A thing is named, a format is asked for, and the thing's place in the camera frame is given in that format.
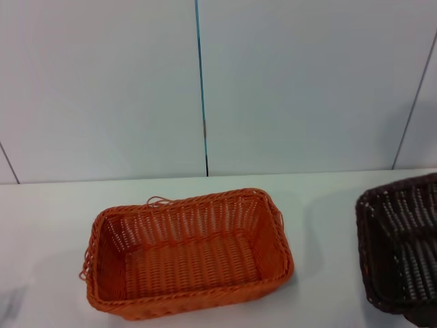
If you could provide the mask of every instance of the white tabletop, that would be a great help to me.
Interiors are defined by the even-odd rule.
[[[430,170],[232,176],[0,186],[0,327],[412,327],[365,299],[354,205],[370,187]],[[263,299],[128,322],[93,309],[78,273],[91,225],[105,208],[243,187],[282,211],[292,280]]]

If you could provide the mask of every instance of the white wall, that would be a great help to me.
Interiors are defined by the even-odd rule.
[[[3,152],[0,149],[0,185],[16,184],[14,175],[6,161]]]
[[[388,169],[435,0],[199,0],[212,175]]]
[[[437,50],[434,46],[396,162],[397,169],[437,167]]]
[[[21,182],[204,176],[194,0],[0,0]]]

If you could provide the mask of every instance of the wicker basket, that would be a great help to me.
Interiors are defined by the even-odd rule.
[[[437,327],[437,174],[366,191],[356,204],[368,301]]]
[[[282,214],[266,192],[158,198],[97,216],[81,272],[97,310],[155,318],[257,299],[292,276]]]

